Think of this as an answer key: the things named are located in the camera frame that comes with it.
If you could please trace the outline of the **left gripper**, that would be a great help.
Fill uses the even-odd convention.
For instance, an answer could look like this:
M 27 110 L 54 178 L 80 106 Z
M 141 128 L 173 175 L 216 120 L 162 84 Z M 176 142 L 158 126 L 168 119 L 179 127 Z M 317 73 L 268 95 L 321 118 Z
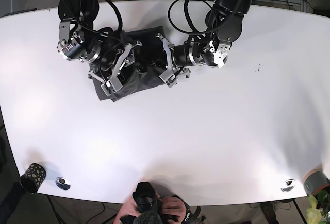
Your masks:
M 222 68 L 227 62 L 229 43 L 210 40 L 208 43 L 170 44 L 170 81 L 190 77 L 189 67 L 207 65 Z

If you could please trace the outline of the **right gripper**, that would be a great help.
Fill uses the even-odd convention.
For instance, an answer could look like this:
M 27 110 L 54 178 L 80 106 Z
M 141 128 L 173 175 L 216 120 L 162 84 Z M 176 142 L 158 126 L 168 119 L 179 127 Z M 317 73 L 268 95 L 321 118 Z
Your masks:
M 110 27 L 97 31 L 88 31 L 81 27 L 60 27 L 57 52 L 68 61 L 79 60 L 87 64 L 96 64 L 105 47 L 110 49 L 121 44 L 121 39 Z

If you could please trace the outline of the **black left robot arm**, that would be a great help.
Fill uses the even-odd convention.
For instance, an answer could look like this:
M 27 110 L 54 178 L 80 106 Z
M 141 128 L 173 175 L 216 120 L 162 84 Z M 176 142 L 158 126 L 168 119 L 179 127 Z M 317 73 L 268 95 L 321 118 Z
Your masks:
M 205 31 L 198 31 L 188 11 L 191 0 L 183 4 L 184 16 L 191 31 L 181 46 L 164 46 L 167 70 L 160 78 L 164 83 L 175 84 L 179 76 L 188 78 L 189 67 L 207 65 L 222 68 L 227 62 L 232 43 L 242 33 L 242 21 L 248 13 L 252 0 L 214 0 L 205 17 Z

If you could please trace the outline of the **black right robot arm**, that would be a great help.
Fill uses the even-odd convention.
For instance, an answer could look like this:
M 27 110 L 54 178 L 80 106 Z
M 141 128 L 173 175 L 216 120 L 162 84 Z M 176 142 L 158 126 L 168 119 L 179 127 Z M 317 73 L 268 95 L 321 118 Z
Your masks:
M 117 30 L 105 27 L 94 29 L 100 6 L 98 0 L 60 0 L 58 5 L 58 52 L 67 60 L 80 60 L 102 71 L 110 71 L 117 59 L 117 50 L 123 48 L 121 32 L 123 21 L 116 5 L 105 0 L 118 20 Z

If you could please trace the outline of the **photographer right hand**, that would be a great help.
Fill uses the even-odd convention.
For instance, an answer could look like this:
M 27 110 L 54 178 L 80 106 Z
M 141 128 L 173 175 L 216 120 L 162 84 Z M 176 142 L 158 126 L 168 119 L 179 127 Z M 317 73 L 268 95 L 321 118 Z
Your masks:
M 173 218 L 167 219 L 167 223 L 182 223 L 186 216 L 186 207 L 179 198 L 168 196 L 162 199 L 161 213 L 162 215 L 175 217 L 175 220 Z

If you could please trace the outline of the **photographer left hand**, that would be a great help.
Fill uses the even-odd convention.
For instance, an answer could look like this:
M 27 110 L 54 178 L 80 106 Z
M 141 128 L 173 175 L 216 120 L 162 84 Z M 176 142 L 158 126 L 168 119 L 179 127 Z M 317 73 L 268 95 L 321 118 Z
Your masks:
M 140 215 L 140 212 L 138 211 L 136 203 L 132 197 L 128 198 L 126 202 L 121 206 L 113 221 L 113 224 L 120 224 L 120 218 L 127 215 L 135 217 L 138 217 Z

